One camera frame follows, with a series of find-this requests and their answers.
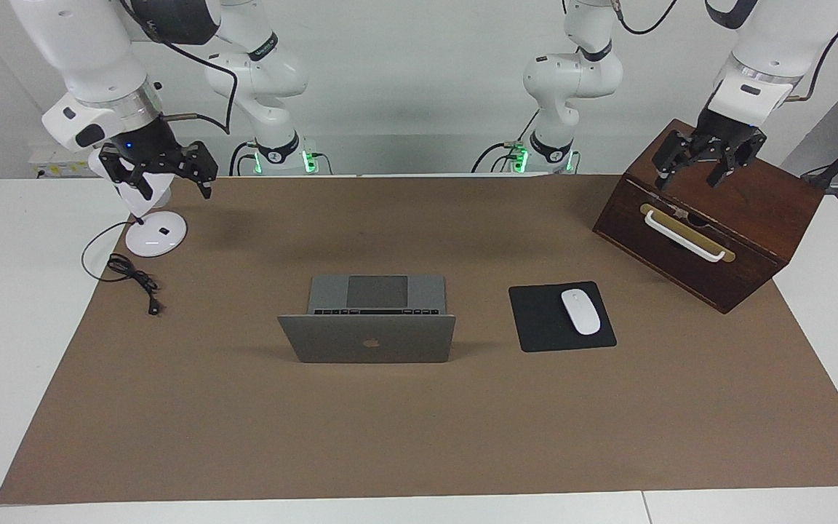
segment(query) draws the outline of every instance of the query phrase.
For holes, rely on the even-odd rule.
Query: table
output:
[[[219,183],[243,183],[240,179]],[[95,282],[79,251],[126,216],[100,180],[0,181],[0,483]],[[107,258],[117,234],[94,246]],[[838,202],[824,200],[794,262],[775,278],[838,388]],[[838,520],[838,488],[623,492],[239,503],[0,507],[0,522],[176,520],[389,520],[518,522],[826,522]]]

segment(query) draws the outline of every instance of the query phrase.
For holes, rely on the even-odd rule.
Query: white mouse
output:
[[[599,315],[591,296],[583,289],[569,289],[562,293],[564,308],[572,324],[581,335],[594,335],[599,331]]]

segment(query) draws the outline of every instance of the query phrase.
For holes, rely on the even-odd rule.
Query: black mouse pad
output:
[[[593,335],[581,335],[562,303],[562,292],[582,289],[591,296],[601,327]],[[595,282],[527,285],[509,288],[509,301],[516,319],[516,334],[523,352],[557,352],[563,349],[610,348],[616,345],[609,315]]]

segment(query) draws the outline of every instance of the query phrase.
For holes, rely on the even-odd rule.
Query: silver laptop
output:
[[[305,315],[280,326],[302,362],[446,362],[455,316],[438,275],[319,275]]]

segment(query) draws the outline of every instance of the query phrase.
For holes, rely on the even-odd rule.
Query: wooden box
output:
[[[719,188],[707,184],[714,164],[699,162],[657,189],[652,156],[671,130],[693,129],[672,120],[626,170],[594,231],[726,313],[791,262],[823,191],[762,160]]]

